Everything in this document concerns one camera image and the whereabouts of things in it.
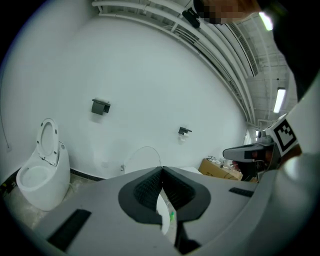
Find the toilet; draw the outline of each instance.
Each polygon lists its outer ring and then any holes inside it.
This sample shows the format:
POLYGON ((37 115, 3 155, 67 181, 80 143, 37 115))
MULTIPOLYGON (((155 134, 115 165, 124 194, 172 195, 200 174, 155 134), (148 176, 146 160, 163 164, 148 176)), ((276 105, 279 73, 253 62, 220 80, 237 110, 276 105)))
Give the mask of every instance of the toilet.
POLYGON ((69 155, 51 118, 39 126, 36 148, 17 173, 16 183, 29 203, 40 210, 50 211, 64 199, 70 183, 69 155))
MULTIPOLYGON (((161 166, 158 153, 152 147, 145 146, 133 153, 125 164, 124 173, 128 174, 134 171, 158 166, 161 166)), ((156 202, 156 210, 162 217, 161 231, 165 235, 170 226, 170 214, 166 202, 160 194, 156 202)))

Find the floor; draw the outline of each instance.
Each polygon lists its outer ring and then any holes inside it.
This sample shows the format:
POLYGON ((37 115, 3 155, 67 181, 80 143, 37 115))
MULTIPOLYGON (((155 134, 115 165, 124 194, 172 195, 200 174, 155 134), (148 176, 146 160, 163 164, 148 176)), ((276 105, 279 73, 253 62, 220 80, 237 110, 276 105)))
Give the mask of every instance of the floor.
MULTIPOLYGON (((93 181, 90 179, 82 178, 77 175, 71 174, 70 176, 70 187, 63 199, 63 202, 68 200, 77 192, 84 189, 88 184, 95 183, 97 181, 93 181)), ((169 213, 173 213, 173 220, 170 222, 170 226, 168 232, 165 236, 169 239, 169 241, 174 244, 176 238, 177 231, 177 222, 176 222, 176 211, 169 202, 164 191, 161 191, 161 196, 163 197, 166 205, 168 206, 169 213)), ((34 229, 38 222, 47 214, 47 211, 42 211, 33 205, 31 205, 22 195, 18 186, 16 186, 9 194, 7 194, 4 198, 4 202, 12 214, 17 220, 26 224, 29 228, 34 229)))

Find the person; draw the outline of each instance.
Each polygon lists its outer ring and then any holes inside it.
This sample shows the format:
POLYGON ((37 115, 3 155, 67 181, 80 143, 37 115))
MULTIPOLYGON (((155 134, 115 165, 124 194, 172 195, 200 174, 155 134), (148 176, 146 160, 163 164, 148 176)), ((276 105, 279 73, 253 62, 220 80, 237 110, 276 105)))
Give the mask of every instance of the person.
MULTIPOLYGON (((302 151, 300 146, 297 144, 294 146, 288 153, 286 153, 283 157, 281 157, 278 169, 291 158, 301 155, 302 151)), ((250 181, 251 178, 256 176, 257 171, 267 170, 271 160, 272 160, 273 152, 271 150, 251 152, 252 162, 250 165, 243 164, 242 162, 232 161, 233 168, 242 173, 242 181, 250 181)))
POLYGON ((298 101, 320 69, 316 2, 292 0, 193 0, 194 9, 206 22, 224 24, 265 12, 273 23, 273 38, 284 55, 296 83, 298 101))

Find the fluorescent light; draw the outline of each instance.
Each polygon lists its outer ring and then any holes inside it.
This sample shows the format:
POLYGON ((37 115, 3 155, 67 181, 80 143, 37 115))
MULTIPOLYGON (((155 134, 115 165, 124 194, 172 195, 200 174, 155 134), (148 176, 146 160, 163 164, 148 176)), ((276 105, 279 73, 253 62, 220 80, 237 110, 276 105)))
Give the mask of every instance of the fluorescent light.
POLYGON ((278 93, 276 96, 276 101, 275 101, 275 105, 274 105, 274 113, 279 113, 282 102, 284 101, 286 95, 286 90, 284 88, 278 88, 278 93))
POLYGON ((270 31, 274 28, 274 25, 271 21, 271 19, 262 11, 262 12, 259 12, 259 15, 265 25, 265 28, 266 30, 270 31))

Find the toilet seat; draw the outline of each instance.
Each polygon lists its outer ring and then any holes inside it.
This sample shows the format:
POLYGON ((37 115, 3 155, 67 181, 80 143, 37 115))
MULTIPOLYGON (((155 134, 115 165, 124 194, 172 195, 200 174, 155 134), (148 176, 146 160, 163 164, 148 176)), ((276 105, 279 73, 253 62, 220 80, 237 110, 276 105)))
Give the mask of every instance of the toilet seat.
POLYGON ((59 158, 58 127, 51 118, 45 119, 36 137, 36 149, 39 156, 49 164, 57 166, 59 158))

